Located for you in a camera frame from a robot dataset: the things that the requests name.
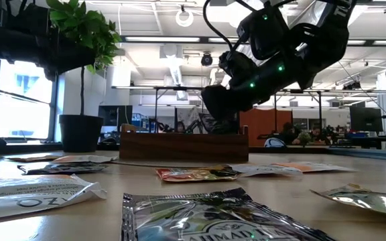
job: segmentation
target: black cable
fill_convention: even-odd
[[[340,66],[342,66],[343,70],[345,70],[345,72],[348,74],[348,76],[352,80],[354,80],[354,78],[349,74],[348,70],[346,70],[346,68],[340,63],[340,61],[338,61],[338,63],[340,64]],[[378,104],[378,102],[373,100],[373,98],[371,96],[369,96],[369,94],[367,94],[367,92],[365,90],[363,90],[363,88],[360,88],[360,89],[386,114],[386,111]]]
[[[349,78],[351,78],[352,80],[356,81],[348,72],[348,70],[346,70],[346,68],[340,63],[340,61],[338,61],[338,63],[340,64],[340,66],[342,66],[343,70],[346,72],[346,74],[348,74]],[[372,96],[369,96],[369,94],[367,94],[367,91],[363,90],[363,88],[360,87],[360,89],[386,114],[386,111],[378,104],[378,102],[376,102]]]
[[[248,5],[242,0],[235,0],[237,3],[241,4],[243,7],[247,8],[249,11],[256,11],[252,6]]]
[[[233,46],[232,52],[235,51],[240,46],[240,44],[241,44],[241,39],[238,39],[238,41],[236,41],[236,43]]]
[[[207,24],[207,26],[214,32],[216,33],[219,37],[221,37],[226,43],[227,45],[229,46],[229,49],[230,51],[232,51],[233,47],[232,47],[232,43],[229,41],[229,39],[224,36],[221,32],[219,32],[219,30],[217,30],[214,26],[212,26],[212,24],[209,22],[208,20],[208,17],[206,16],[206,7],[208,7],[208,4],[211,2],[211,0],[206,0],[205,1],[205,4],[204,4],[204,8],[202,10],[203,12],[203,15],[204,15],[204,20],[205,20],[205,23]]]
[[[23,12],[23,10],[25,10],[26,1],[27,0],[22,0],[22,2],[20,4],[20,8],[19,8],[19,13],[21,13],[21,12]]]

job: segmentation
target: potted plant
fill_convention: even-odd
[[[312,140],[309,133],[300,133],[298,139],[303,147],[305,147]]]
[[[80,46],[90,48],[95,53],[93,65],[81,67],[80,115],[62,114],[59,117],[62,144],[65,152],[96,151],[103,119],[84,115],[84,69],[93,74],[113,63],[116,56],[116,43],[121,41],[115,31],[115,23],[108,22],[102,13],[87,11],[85,1],[70,0],[61,3],[58,0],[46,0],[49,5],[52,27],[60,34]]]

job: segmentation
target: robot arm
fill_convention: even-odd
[[[207,86],[201,93],[214,118],[224,119],[237,111],[250,110],[294,82],[302,90],[309,88],[317,73],[343,57],[349,37],[348,20],[357,0],[325,2],[328,4],[318,25],[299,23],[289,29],[279,5],[271,6],[269,1],[242,20],[237,29],[238,42],[233,47],[229,45],[231,50],[220,57],[219,66],[232,77],[230,88]],[[256,66],[237,52],[236,48],[246,41],[255,58],[267,61]]]

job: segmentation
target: desk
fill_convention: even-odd
[[[350,137],[348,140],[351,141],[353,145],[382,149],[382,142],[386,142],[386,137]]]
[[[117,152],[98,152],[113,156]],[[310,173],[302,177],[245,177],[237,181],[165,183],[151,167],[111,165],[102,173],[79,175],[101,183],[107,200],[82,202],[61,209],[0,219],[0,240],[118,241],[123,192],[174,195],[242,187],[256,201],[320,229],[337,240],[386,240],[386,215],[344,206],[309,189],[324,191],[348,183],[386,192],[386,161],[335,155],[250,154],[250,163],[312,161],[358,169],[357,173]],[[18,163],[1,161],[2,172],[18,172]]]

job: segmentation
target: snack bag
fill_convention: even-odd
[[[317,192],[311,190],[311,192],[341,204],[386,214],[386,193],[363,189],[359,185],[348,184],[330,191]]]
[[[254,202],[242,188],[123,196],[121,241],[333,240]]]
[[[164,181],[216,181],[235,180],[238,177],[249,177],[259,174],[301,175],[302,172],[292,167],[279,165],[217,165],[195,169],[157,169],[157,174]]]
[[[22,155],[21,157],[5,157],[10,161],[19,161],[19,162],[33,162],[33,161],[53,161],[57,158],[61,158],[60,155],[51,155],[50,153],[40,153],[40,154],[27,154]]]
[[[313,172],[313,171],[356,171],[347,167],[339,167],[331,164],[324,163],[311,163],[307,161],[295,162],[295,163],[274,163],[282,167],[293,167],[299,169],[302,172]]]
[[[82,162],[82,163],[67,163],[67,164],[49,164],[36,163],[31,165],[19,165],[18,169],[22,170],[25,175],[43,175],[43,174],[81,174],[94,173],[102,171],[108,165]]]
[[[241,174],[226,165],[196,169],[164,168],[157,169],[156,172],[164,181],[235,180]]]
[[[98,155],[70,155],[61,158],[57,158],[53,163],[75,163],[75,162],[87,162],[104,163],[117,160],[118,157],[103,157]]]
[[[107,192],[99,183],[89,183],[75,175],[0,178],[0,218],[100,198],[106,199]]]

